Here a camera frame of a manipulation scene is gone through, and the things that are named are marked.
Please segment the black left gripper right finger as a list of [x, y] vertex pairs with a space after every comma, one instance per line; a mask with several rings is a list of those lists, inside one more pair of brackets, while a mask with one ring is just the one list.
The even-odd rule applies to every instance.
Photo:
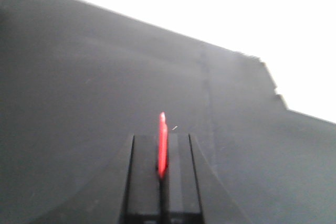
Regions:
[[203, 223], [189, 135], [169, 136], [167, 162], [161, 182], [162, 222]]

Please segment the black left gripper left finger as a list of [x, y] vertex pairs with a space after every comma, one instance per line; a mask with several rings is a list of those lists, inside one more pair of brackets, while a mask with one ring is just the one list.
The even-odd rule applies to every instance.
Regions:
[[134, 135], [121, 223], [160, 222], [160, 182], [156, 160], [155, 138], [148, 135]]

